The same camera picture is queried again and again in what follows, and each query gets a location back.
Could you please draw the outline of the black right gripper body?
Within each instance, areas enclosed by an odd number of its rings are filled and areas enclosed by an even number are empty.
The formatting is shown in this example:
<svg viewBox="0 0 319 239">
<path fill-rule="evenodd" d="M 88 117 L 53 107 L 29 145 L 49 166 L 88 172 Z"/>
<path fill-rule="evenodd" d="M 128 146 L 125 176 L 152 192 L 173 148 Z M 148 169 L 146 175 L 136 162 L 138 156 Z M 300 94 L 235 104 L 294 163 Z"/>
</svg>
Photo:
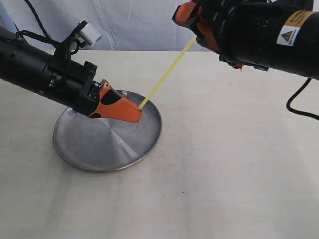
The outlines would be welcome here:
<svg viewBox="0 0 319 239">
<path fill-rule="evenodd" d="M 191 11 L 191 31 L 196 35 L 199 45 L 219 55 L 219 60 L 227 63 L 234 69 L 251 66 L 255 69 L 268 71 L 268 67 L 257 63 L 248 63 L 235 59 L 226 43 L 229 25 L 234 21 L 239 7 L 263 7 L 268 0 L 193 0 L 194 8 Z"/>
</svg>

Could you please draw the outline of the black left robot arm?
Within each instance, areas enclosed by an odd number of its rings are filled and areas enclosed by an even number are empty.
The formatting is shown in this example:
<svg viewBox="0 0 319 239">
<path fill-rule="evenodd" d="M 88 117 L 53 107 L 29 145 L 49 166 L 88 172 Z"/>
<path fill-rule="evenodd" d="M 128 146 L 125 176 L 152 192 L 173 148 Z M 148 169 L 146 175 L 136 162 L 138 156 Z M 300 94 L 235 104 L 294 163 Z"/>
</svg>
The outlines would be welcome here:
<svg viewBox="0 0 319 239">
<path fill-rule="evenodd" d="M 73 61 L 63 48 L 50 55 L 16 34 L 0 29 L 0 78 L 91 119 L 138 122 L 139 107 L 103 79 L 94 81 L 97 66 Z"/>
</svg>

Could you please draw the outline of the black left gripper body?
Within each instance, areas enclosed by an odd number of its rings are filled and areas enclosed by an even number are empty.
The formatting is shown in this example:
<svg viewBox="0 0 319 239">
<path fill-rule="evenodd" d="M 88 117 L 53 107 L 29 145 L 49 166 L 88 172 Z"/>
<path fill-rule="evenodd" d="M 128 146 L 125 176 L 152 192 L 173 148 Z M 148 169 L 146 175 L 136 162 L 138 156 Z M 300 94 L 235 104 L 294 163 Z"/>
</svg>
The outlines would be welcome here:
<svg viewBox="0 0 319 239">
<path fill-rule="evenodd" d="M 98 105 L 100 83 L 94 81 L 97 66 L 86 61 L 83 65 L 71 60 L 48 63 L 52 71 L 48 82 L 48 98 L 72 108 L 85 116 L 90 115 Z"/>
</svg>

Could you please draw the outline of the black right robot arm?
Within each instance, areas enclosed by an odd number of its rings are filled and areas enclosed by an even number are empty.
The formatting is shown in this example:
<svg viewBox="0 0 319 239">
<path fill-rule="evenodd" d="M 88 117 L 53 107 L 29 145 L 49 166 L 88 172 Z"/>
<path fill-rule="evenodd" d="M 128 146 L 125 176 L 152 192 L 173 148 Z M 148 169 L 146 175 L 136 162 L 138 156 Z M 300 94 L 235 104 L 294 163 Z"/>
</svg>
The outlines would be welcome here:
<svg viewBox="0 0 319 239">
<path fill-rule="evenodd" d="M 235 69 L 319 77 L 319 14 L 311 0 L 191 0 L 172 20 Z"/>
</svg>

